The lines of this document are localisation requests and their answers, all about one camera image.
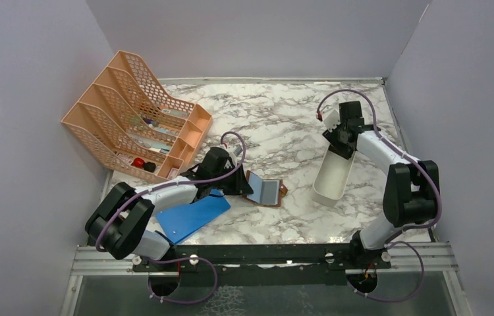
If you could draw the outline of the brown leather card holder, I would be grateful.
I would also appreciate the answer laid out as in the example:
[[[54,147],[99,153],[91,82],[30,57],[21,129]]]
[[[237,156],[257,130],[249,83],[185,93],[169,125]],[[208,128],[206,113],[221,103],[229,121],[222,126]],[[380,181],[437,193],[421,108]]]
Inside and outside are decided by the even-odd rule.
[[[244,199],[263,207],[280,207],[288,188],[282,180],[265,180],[251,171],[246,171],[246,179],[253,192]]]

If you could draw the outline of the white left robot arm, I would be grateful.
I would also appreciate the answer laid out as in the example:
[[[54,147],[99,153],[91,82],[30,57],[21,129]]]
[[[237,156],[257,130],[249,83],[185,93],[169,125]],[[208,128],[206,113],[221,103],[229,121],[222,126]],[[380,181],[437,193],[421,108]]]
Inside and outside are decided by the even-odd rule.
[[[84,230],[100,251],[115,259],[148,257],[159,270],[174,264],[172,242],[161,232],[147,230],[150,218],[162,211],[190,205],[218,191],[225,196],[251,194],[242,166],[244,149],[211,147],[203,161],[172,180],[146,189],[116,184],[87,220]]]

